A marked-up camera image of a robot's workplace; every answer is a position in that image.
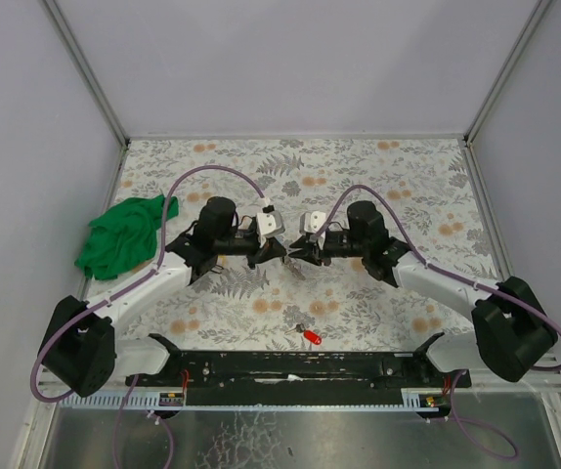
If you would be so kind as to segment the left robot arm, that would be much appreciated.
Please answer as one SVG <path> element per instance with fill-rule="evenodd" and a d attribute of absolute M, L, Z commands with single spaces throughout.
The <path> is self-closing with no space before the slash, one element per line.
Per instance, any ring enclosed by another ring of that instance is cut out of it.
<path fill-rule="evenodd" d="M 164 296 L 186 289 L 212 272 L 221 256 L 238 256 L 249 268 L 285 256 L 278 236 L 281 214 L 270 202 L 239 228 L 236 205 L 214 196 L 191 227 L 165 245 L 155 263 L 127 278 L 104 298 L 61 300 L 37 355 L 79 397 L 100 390 L 113 376 L 157 374 L 170 358 L 157 339 L 124 339 L 123 333 Z"/>

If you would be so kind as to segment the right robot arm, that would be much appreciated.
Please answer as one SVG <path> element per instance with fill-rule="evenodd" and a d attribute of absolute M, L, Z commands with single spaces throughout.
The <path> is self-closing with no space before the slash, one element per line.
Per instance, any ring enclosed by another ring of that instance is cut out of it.
<path fill-rule="evenodd" d="M 324 227 L 323 212 L 303 214 L 291 257 L 316 266 L 334 258 L 358 258 L 372 278 L 413 291 L 470 320 L 472 331 L 443 332 L 430 340 L 425 355 L 438 370 L 480 366 L 517 382 L 556 344 L 557 332 L 544 321 L 537 297 L 522 279 L 483 286 L 422 262 L 408 243 L 389 234 L 370 201 L 352 203 L 347 219 L 347 228 L 330 230 Z"/>

